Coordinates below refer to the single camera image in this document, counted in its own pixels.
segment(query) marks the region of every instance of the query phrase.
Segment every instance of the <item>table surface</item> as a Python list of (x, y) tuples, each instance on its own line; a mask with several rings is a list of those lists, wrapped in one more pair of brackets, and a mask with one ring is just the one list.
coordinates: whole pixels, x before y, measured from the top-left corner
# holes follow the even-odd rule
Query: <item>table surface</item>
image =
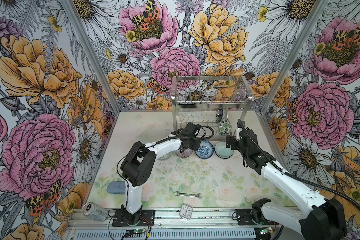
[[(235, 126), (240, 111), (229, 112), (229, 120)], [(246, 126), (257, 134), (259, 145), (272, 154), (255, 112), (245, 117)], [(90, 190), (88, 200), (105, 208), (120, 208), (124, 194), (107, 193), (107, 185), (121, 181), (116, 165), (136, 141), (155, 142), (173, 131), (172, 112), (121, 112), (110, 142)], [(174, 197), (174, 192), (202, 194), (195, 197)], [(181, 159), (175, 153), (166, 160), (156, 160), (152, 173), (143, 185), (143, 207), (180, 207), (183, 203), (192, 207), (250, 207), (261, 198), (269, 198), (283, 206), (295, 206), (279, 188), (254, 170), (243, 166), (242, 156), (235, 151), (229, 159), (221, 159), (214, 153), (209, 159), (200, 159), (193, 152)]]

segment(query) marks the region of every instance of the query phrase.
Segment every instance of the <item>metal wrench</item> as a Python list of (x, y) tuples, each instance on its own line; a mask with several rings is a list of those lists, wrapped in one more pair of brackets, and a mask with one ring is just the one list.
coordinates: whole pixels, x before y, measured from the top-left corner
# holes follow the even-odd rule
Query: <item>metal wrench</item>
[(179, 197), (179, 196), (184, 196), (184, 197), (197, 197), (199, 199), (202, 199), (202, 194), (199, 193), (199, 194), (189, 194), (189, 193), (182, 193), (182, 192), (174, 192), (175, 194), (175, 197)]

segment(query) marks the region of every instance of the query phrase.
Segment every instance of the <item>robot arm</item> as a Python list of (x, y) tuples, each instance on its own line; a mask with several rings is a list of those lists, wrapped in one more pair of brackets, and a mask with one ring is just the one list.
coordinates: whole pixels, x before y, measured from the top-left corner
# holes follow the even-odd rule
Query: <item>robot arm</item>
[[(260, 199), (252, 205), (255, 222), (275, 221), (302, 234), (307, 240), (338, 240), (346, 234), (343, 206), (336, 200), (327, 200), (319, 191), (313, 191), (303, 183), (288, 177), (287, 171), (269, 153), (260, 151), (257, 136), (250, 129), (243, 131), (244, 123), (238, 120), (237, 136), (226, 137), (226, 147), (238, 150), (243, 164), (262, 174), (298, 206), (300, 211), (278, 206), (270, 199)], [(129, 224), (138, 222), (142, 210), (142, 185), (150, 176), (157, 157), (184, 148), (197, 151), (201, 140), (195, 139), (200, 125), (191, 122), (185, 129), (173, 132), (169, 138), (142, 144), (136, 142), (121, 165), (126, 185), (123, 215)]]

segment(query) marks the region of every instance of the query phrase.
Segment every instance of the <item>clock face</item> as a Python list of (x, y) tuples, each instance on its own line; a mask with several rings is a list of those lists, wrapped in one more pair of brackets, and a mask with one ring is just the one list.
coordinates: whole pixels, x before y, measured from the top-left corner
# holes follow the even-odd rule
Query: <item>clock face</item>
[(190, 220), (192, 215), (193, 208), (191, 206), (183, 204), (180, 209), (180, 217)]

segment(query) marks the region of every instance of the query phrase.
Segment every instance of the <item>wire basket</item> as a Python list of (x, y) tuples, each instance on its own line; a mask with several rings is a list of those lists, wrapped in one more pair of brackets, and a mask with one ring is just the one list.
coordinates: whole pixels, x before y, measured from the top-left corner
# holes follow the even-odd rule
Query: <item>wire basket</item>
[(221, 138), (216, 121), (218, 109), (240, 108), (243, 120), (252, 101), (247, 81), (235, 76), (179, 76), (172, 80), (173, 128), (188, 122), (212, 127), (214, 138)]

